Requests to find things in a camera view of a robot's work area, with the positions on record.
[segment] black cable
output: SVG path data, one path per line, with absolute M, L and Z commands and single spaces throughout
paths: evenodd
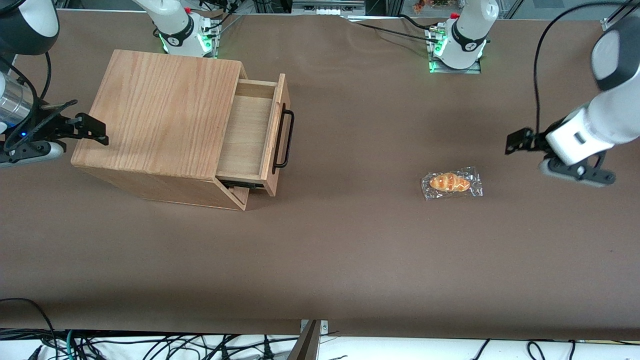
M 86 358 L 86 354 L 84 353 L 84 351 L 81 350 L 82 346 L 79 346 L 75 340 L 72 339 L 71 341 L 71 348 L 73 349 L 74 352 L 74 358 L 79 359 L 79 360 L 88 360 Z
M 540 356 L 542 357 L 541 360 L 546 360 L 545 359 L 545 355 L 542 352 L 542 349 L 540 348 L 540 346 L 535 341 L 530 341 L 530 342 L 527 343 L 527 354 L 529 354 L 529 357 L 531 358 L 531 360 L 538 360 L 531 353 L 531 345 L 535 345 L 535 347 L 538 349 L 538 352 L 540 353 Z
M 540 93 L 538 92 L 538 58 L 540 57 L 540 47 L 542 46 L 542 41 L 544 41 L 545 36 L 549 32 L 549 29 L 565 15 L 568 15 L 582 8 L 589 8 L 592 6 L 615 6 L 615 5 L 624 5 L 624 3 L 617 2 L 617 1 L 597 1 L 594 3 L 586 3 L 586 4 L 574 6 L 573 8 L 570 8 L 569 10 L 564 11 L 563 13 L 558 15 L 555 19 L 553 19 L 543 31 L 542 36 L 540 36 L 540 39 L 538 40 L 538 47 L 536 48 L 536 56 L 533 60 L 533 91 L 536 96 L 536 134 L 540 133 Z
M 40 355 L 40 351 L 42 351 L 42 345 L 37 347 L 29 356 L 27 360 L 38 360 L 38 356 Z
M 45 340 L 45 339 L 43 339 L 43 338 L 40 338 L 40 341 L 42 342 L 42 344 L 43 344 L 44 346 L 49 347 L 49 348 L 54 348 L 54 349 L 56 349 L 56 355 L 58 355 L 58 352 L 61 352 L 63 355 L 67 355 L 67 349 L 66 349 L 66 347 L 64 347 L 64 348 L 63 348 L 63 347 L 59 347 L 59 346 L 58 346 L 58 344 L 57 344 L 57 342 L 56 342 L 56 344 L 55 344 L 55 345 L 53 345 L 52 343 L 49 343 L 49 341 L 48 341 L 48 340 Z
M 571 351 L 569 352 L 569 360 L 573 360 L 573 353 L 575 352 L 575 340 L 569 340 L 571 343 Z
M 185 342 L 183 342 L 182 345 L 180 345 L 179 347 L 173 348 L 173 349 L 169 349 L 169 352 L 166 354 L 166 359 L 168 360 L 171 356 L 173 356 L 176 352 L 178 352 L 178 350 L 180 350 L 182 348 L 185 348 L 185 346 L 188 343 L 192 342 L 193 340 L 196 340 L 199 337 L 200 337 L 200 335 L 196 335 L 196 336 L 192 337 L 191 339 L 188 339 Z
M 412 18 L 410 18 L 409 16 L 407 16 L 407 15 L 405 15 L 405 14 L 403 14 L 403 13 L 402 13 L 402 14 L 400 14 L 400 15 L 398 15 L 398 17 L 401 17 L 401 18 L 403 18 L 403 19 L 407 19 L 407 20 L 409 20 L 409 22 L 411 22 L 411 24 L 412 24 L 413 26 L 415 26 L 416 28 L 419 28 L 419 29 L 423 29 L 423 30 L 428 30 L 431 26 L 436 26 L 436 25 L 438 25 L 438 23 L 437 23 L 437 22 L 436 22 L 436 23 L 434 23 L 434 24 L 431 24 L 431 25 L 420 25 L 420 24 L 418 24 L 417 22 L 415 22 Z
M 236 355 L 237 353 L 239 353 L 240 351 L 245 351 L 245 350 L 249 350 L 250 348 L 255 348 L 256 350 L 259 351 L 258 346 L 252 346 L 252 347 L 245 347 L 242 348 L 240 350 L 236 350 L 234 352 L 232 352 L 231 354 L 227 355 L 227 356 L 223 356 L 222 359 L 220 360 L 229 360 L 233 355 Z
M 571 351 L 569 352 L 569 360 L 573 360 L 573 354 L 575 353 L 575 340 L 569 340 L 569 342 L 571 343 Z M 531 360 L 539 360 L 536 357 L 533 356 L 533 353 L 531 352 L 531 345 L 534 345 L 537 349 L 538 352 L 540 353 L 540 356 L 542 357 L 542 359 L 540 360 L 546 360 L 545 359 L 545 353 L 542 352 L 542 349 L 540 348 L 540 346 L 535 342 L 535 341 L 530 341 L 527 343 L 527 353 L 529 355 L 529 357 L 531 358 Z
M 89 353 L 89 354 L 86 353 L 86 350 L 84 349 L 85 347 L 87 347 L 89 349 L 89 351 L 93 351 L 93 349 L 91 348 L 91 346 L 89 344 L 84 344 L 83 345 L 83 343 L 85 343 L 85 342 L 88 343 L 89 340 L 87 338 L 83 337 L 83 336 L 80 336 L 80 345 L 79 345 L 80 346 L 80 351 L 82 352 L 82 354 L 83 354 L 83 356 L 85 358 L 95 359 L 96 357 L 91 355 L 91 353 Z
M 15 0 L 12 4 L 5 6 L 4 8 L 0 9 L 0 16 L 3 16 L 7 13 L 14 11 L 20 5 L 22 5 L 25 1 L 26 0 Z
M 281 343 L 283 341 L 295 341 L 298 338 L 283 338 L 283 339 L 275 339 L 275 340 L 269 340 L 269 343 Z M 246 350 L 248 348 L 253 348 L 253 347 L 258 347 L 260 345 L 262 345 L 263 343 L 255 343 L 255 344 L 251 344 L 251 345 L 243 345 L 240 347 L 227 347 L 227 349 L 229 350 Z
M 0 330 L 0 335 L 6 334 L 18 334 L 18 335 L 29 335 L 29 334 L 38 334 L 38 335 L 50 335 L 51 333 L 46 330 L 40 329 L 3 329 Z
M 204 336 L 200 336 L 200 337 L 202 338 L 203 345 L 198 344 L 198 343 L 191 343 L 191 344 L 192 344 L 193 346 L 200 347 L 200 348 L 203 348 L 203 349 L 208 350 L 208 351 L 216 350 L 215 348 L 209 347 L 209 346 L 207 345 L 207 342 L 204 340 Z
M 264 336 L 264 351 L 262 351 L 262 354 L 263 360 L 273 360 L 275 357 L 275 354 L 271 351 L 271 345 L 269 345 L 269 338 L 266 335 Z
M 85 346 L 87 346 L 89 350 L 91 350 L 93 354 L 96 355 L 96 357 L 102 358 L 102 353 L 100 352 L 100 350 L 98 350 L 97 347 L 95 347 L 95 345 L 91 342 L 91 340 L 89 340 L 84 336 L 81 336 L 80 338 L 84 340 L 84 342 L 86 343 Z
M 224 338 L 222 339 L 222 341 L 218 344 L 218 346 L 216 346 L 216 348 L 215 348 L 215 349 L 213 349 L 213 351 L 212 351 L 211 353 L 207 354 L 207 355 L 204 357 L 204 360 L 211 360 L 211 359 L 213 359 L 213 357 L 216 355 L 216 353 L 218 353 L 218 351 L 220 351 L 220 349 L 221 349 L 223 346 L 225 346 L 229 341 L 231 341 L 231 340 L 233 340 L 233 339 L 237 338 L 238 336 L 239 336 L 239 335 L 230 335 L 230 336 L 227 338 L 227 336 L 225 335 L 225 337 L 224 337 Z
M 20 146 L 20 145 L 26 143 L 27 141 L 29 141 L 33 137 L 33 135 L 35 133 L 37 133 L 41 128 L 43 128 L 45 125 L 47 125 L 51 120 L 53 120 L 53 118 L 55 118 L 56 116 L 60 115 L 60 113 L 64 109 L 68 108 L 69 106 L 75 105 L 77 103 L 78 103 L 78 100 L 71 100 L 71 101 L 65 102 L 59 108 L 57 108 L 53 112 L 51 112 L 46 118 L 42 119 L 42 121 L 38 125 L 36 125 L 33 129 L 29 130 L 27 135 L 23 136 L 15 144 L 9 146 L 8 149 L 6 149 L 6 146 L 5 146 L 5 151 L 6 152 L 11 152 L 11 151 L 17 149 L 18 146 Z
M 362 24 L 360 22 L 357 22 L 357 24 L 361 25 L 361 26 L 364 26 L 365 28 L 371 28 L 371 29 L 376 29 L 376 30 L 380 30 L 380 31 L 385 31 L 387 33 L 401 35 L 401 36 L 408 37 L 408 38 L 416 38 L 416 39 L 423 40 L 423 41 L 428 41 L 428 42 L 438 42 L 436 39 L 426 38 L 426 37 L 417 37 L 415 35 L 409 35 L 409 34 L 400 33 L 398 31 L 394 31 L 394 30 L 383 29 L 383 28 L 379 28 L 379 27 L 373 26 L 373 25 Z
M 44 87 L 42 88 L 42 92 L 40 93 L 40 98 L 44 100 L 44 97 L 47 95 L 47 91 L 49 90 L 49 84 L 51 84 L 51 57 L 49 56 L 49 52 L 44 53 L 45 58 L 47 58 L 47 81 L 44 83 Z
M 209 30 L 215 29 L 215 28 L 217 28 L 218 26 L 222 25 L 222 23 L 223 23 L 225 20 L 227 20 L 227 19 L 228 19 L 232 14 L 233 14 L 232 12 L 229 12 L 229 13 L 227 14 L 227 16 L 225 16 L 225 17 L 222 19 L 222 21 L 221 21 L 221 22 L 217 23 L 217 24 L 216 24 L 216 25 L 214 25 L 214 26 L 211 26 L 211 27 L 208 27 L 208 28 L 204 28 L 204 31 L 209 31 Z
M 471 360 L 478 360 L 480 359 L 480 356 L 482 356 L 482 352 L 484 351 L 484 348 L 486 348 L 486 345 L 489 344 L 489 341 L 491 341 L 491 339 L 487 339 L 484 341 L 484 343 L 482 344 L 482 346 L 480 347 L 480 350 L 478 350 L 478 353 L 476 354 L 476 356 L 471 359 Z
M 36 310 L 38 310 L 38 312 L 42 315 L 42 318 L 44 318 L 44 321 L 47 322 L 47 326 L 49 327 L 49 332 L 51 333 L 51 337 L 53 338 L 53 343 L 56 344 L 56 360 L 58 360 L 58 343 L 56 341 L 56 335 L 53 331 L 53 325 L 51 324 L 51 320 L 49 319 L 49 317 L 47 316 L 47 314 L 45 314 L 44 310 L 40 307 L 40 305 L 38 305 L 35 301 L 30 300 L 30 299 L 25 299 L 24 297 L 9 297 L 9 298 L 5 298 L 5 299 L 0 299 L 0 302 L 4 302 L 4 301 L 23 301 L 23 302 L 28 302 L 29 304 L 31 304 L 33 307 L 36 308 Z
M 636 345 L 636 346 L 640 345 L 640 344 L 637 344 L 637 343 L 628 343 L 626 341 L 620 341 L 620 340 L 611 340 L 611 341 L 613 341 L 615 343 L 623 344 L 623 345 Z
M 144 344 L 144 343 L 157 343 L 157 342 L 162 342 L 165 340 L 139 340 L 139 341 L 116 341 L 116 340 L 99 340 L 99 341 L 93 341 L 91 342 L 92 345 L 96 345 L 96 344 L 102 344 L 102 343 L 106 343 L 106 344 L 119 344 L 119 345 L 134 345 L 134 344 Z
M 198 360 L 202 360 L 202 355 L 200 355 L 200 352 L 194 348 L 183 348 L 183 350 L 188 350 L 188 351 L 195 351 L 196 354 L 198 354 Z
M 170 341 L 170 340 L 169 340 L 170 336 L 165 336 L 163 340 L 158 341 L 158 343 L 157 343 L 157 344 L 155 344 L 154 346 L 152 346 L 152 347 L 149 349 L 149 351 L 147 351 L 147 353 L 142 357 L 142 360 L 146 360 L 147 356 L 149 356 L 149 354 L 151 354 L 151 351 L 153 351 L 153 349 L 155 349 L 155 348 L 156 348 L 156 346 L 160 345 L 160 343 L 161 343 L 161 342 L 166 341 L 166 345 L 165 345 L 165 346 L 163 346 L 163 347 L 161 347 L 161 348 L 160 348 L 160 350 L 158 350 L 158 351 L 156 352 L 156 354 L 155 354 L 155 355 L 153 355 L 153 356 L 151 357 L 151 359 L 153 359 L 153 358 L 155 358 L 156 356 L 158 356 L 158 355 L 162 352 L 162 350 L 164 350 L 166 347 L 170 347 L 170 346 L 171 346 L 171 344 L 172 344 L 174 341 L 177 341 L 178 339 L 181 339 L 181 337 L 182 337 L 182 336 L 179 336 L 178 338 L 175 338 L 175 339 L 173 339 L 173 340 L 171 340 L 171 341 Z

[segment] metal cylinder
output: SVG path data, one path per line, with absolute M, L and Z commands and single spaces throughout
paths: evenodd
M 33 94 L 26 85 L 20 85 L 9 75 L 0 77 L 0 122 L 13 127 L 24 120 L 33 104 Z

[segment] open drawer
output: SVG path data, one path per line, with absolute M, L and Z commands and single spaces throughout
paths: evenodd
M 265 189 L 275 196 L 287 165 L 294 114 L 285 75 L 277 83 L 239 79 L 216 178 L 226 186 Z

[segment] wooden drawer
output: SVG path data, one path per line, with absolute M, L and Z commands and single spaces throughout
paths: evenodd
M 288 162 L 294 120 L 290 106 L 284 74 L 277 83 L 238 80 L 216 178 L 275 196 L 280 168 Z
M 80 140 L 74 166 L 143 199 L 235 210 L 250 188 L 275 195 L 294 120 L 284 74 L 252 81 L 239 61 L 124 50 L 90 114 L 109 145 Z

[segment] white floor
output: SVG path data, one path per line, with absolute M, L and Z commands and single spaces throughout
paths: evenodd
M 270 336 L 270 339 L 287 338 L 289 336 Z M 207 345 L 215 347 L 221 336 L 206 336 Z M 115 341 L 138 341 L 158 338 L 109 338 Z M 231 341 L 229 346 L 243 346 L 262 343 L 263 335 L 242 335 Z M 347 356 L 345 360 L 470 360 L 476 356 L 483 340 L 453 340 L 453 339 L 407 339 L 407 338 L 357 338 L 357 337 L 322 337 L 318 360 L 335 360 Z M 526 341 L 491 340 L 485 348 L 481 360 L 528 360 Z M 570 343 L 565 342 L 538 342 L 546 360 L 567 360 L 571 349 Z M 40 345 L 37 340 L 13 340 L 0 341 L 0 359 L 25 360 Z M 101 343 L 96 347 L 107 360 L 140 360 L 147 353 L 153 343 L 137 345 L 114 345 Z M 271 349 L 274 353 L 290 350 L 294 341 L 273 343 Z M 204 356 L 204 350 L 195 345 L 187 347 L 200 350 Z M 260 352 L 254 349 L 237 354 L 232 359 L 255 359 Z M 54 356 L 51 348 L 43 347 L 39 360 L 49 359 Z M 166 357 L 166 351 L 159 354 L 156 359 Z M 637 345 L 610 345 L 596 343 L 577 343 L 574 360 L 640 360 L 640 346 Z M 197 360 L 198 354 L 190 350 L 180 350 L 172 360 Z M 220 360 L 221 354 L 214 358 Z

